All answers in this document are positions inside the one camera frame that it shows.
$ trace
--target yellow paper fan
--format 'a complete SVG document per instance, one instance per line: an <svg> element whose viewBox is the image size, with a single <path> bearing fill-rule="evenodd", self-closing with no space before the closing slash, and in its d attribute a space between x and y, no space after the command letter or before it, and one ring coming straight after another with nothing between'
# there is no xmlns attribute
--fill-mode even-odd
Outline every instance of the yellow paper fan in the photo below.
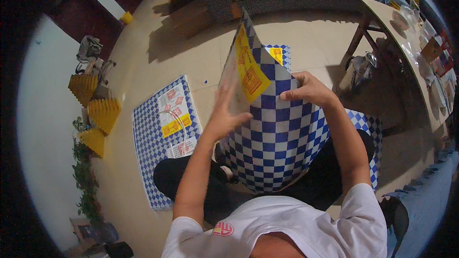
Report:
<svg viewBox="0 0 459 258"><path fill-rule="evenodd" d="M97 77L88 74L72 75L68 83L68 88L77 100L84 107L87 107L97 88Z"/></svg>
<svg viewBox="0 0 459 258"><path fill-rule="evenodd" d="M88 104L88 114L107 135L115 124L121 107L118 99L92 100Z"/></svg>
<svg viewBox="0 0 459 258"><path fill-rule="evenodd" d="M104 156L104 140L105 136L98 128L85 130L78 133L78 138L100 157Z"/></svg>

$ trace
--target black pants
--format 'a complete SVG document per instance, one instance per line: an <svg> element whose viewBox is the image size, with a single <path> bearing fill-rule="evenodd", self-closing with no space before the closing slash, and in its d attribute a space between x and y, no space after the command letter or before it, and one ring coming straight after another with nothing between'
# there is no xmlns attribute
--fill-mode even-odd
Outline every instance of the black pants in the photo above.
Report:
<svg viewBox="0 0 459 258"><path fill-rule="evenodd" d="M358 129L357 132L364 142L368 162L370 162L375 153L373 138L363 130ZM172 200L175 200L177 188L189 159L190 156L168 158L158 163L155 168L153 174L155 185L159 191ZM241 204L255 197L253 194L241 193L229 188L226 181L224 171L217 163L212 162L209 185L204 200L204 220L212 225L225 219ZM341 170L333 148L333 141L329 138L309 165L306 175L280 192L264 193L263 195L290 196L325 211L341 194Z"/></svg>

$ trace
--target green leaves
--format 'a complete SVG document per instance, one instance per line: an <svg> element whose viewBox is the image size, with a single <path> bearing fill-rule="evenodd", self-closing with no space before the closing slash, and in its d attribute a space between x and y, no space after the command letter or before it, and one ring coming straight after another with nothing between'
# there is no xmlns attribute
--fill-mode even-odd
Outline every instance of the green leaves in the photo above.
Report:
<svg viewBox="0 0 459 258"><path fill-rule="evenodd" d="M86 130L86 125L81 117L73 121L73 127L78 132ZM103 223L99 212L100 204L97 202L96 192L99 182L91 170L90 155L92 151L81 141L73 137L73 158L76 165L72 165L77 188L81 191L81 201L77 204L78 215L84 214L92 225Z"/></svg>

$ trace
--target table top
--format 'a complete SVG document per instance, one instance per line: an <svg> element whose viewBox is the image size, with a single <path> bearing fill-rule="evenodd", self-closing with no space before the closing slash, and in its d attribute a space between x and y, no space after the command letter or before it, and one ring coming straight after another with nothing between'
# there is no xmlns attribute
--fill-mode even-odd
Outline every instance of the table top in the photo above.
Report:
<svg viewBox="0 0 459 258"><path fill-rule="evenodd" d="M416 65L416 61L410 56L410 54L402 47L408 47L409 44L411 45L412 49L417 49L419 52L421 51L420 48L420 41L419 41L419 34L420 29L418 26L415 28L415 33L406 30L404 32L405 36L400 35L392 26L390 21L392 20L392 13L393 8L384 4L377 2L375 0L361 0L366 7L376 16L376 18L382 23L382 25L387 29L390 33L389 35L393 38L394 42L397 44L398 48L402 51L401 53L405 56L406 61L410 64L410 68L413 71L416 81L418 83L419 89L421 90L421 94L424 100L424 106L428 112L429 122L431 124L432 132L435 132L448 118L450 115L446 108L440 108L434 102L433 98L429 96L429 91L426 86L426 81L419 73L419 68Z"/></svg>

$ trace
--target yellow label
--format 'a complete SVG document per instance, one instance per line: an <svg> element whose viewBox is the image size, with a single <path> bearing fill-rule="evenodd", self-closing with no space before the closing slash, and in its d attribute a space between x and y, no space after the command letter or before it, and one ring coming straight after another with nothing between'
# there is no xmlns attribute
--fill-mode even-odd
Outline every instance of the yellow label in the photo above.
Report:
<svg viewBox="0 0 459 258"><path fill-rule="evenodd" d="M183 124L185 125L185 128L189 125L191 125L191 118L190 118L190 114L187 113L187 114L184 114L183 116L180 117L182 119L182 122ZM178 132L179 130L182 129L182 126L180 125L180 123L175 119L173 122L170 122L168 123L167 125L165 125L164 127L161 128L161 130L163 131L163 137L168 137L176 132Z"/></svg>
<svg viewBox="0 0 459 258"><path fill-rule="evenodd" d="M284 66L284 60L282 60L282 48L271 48L269 54L276 60L279 64Z"/></svg>
<svg viewBox="0 0 459 258"><path fill-rule="evenodd" d="M267 87L271 81L261 71L260 66L255 62L249 46L244 25L241 25L235 41L237 70L242 83L242 91L251 104Z"/></svg>

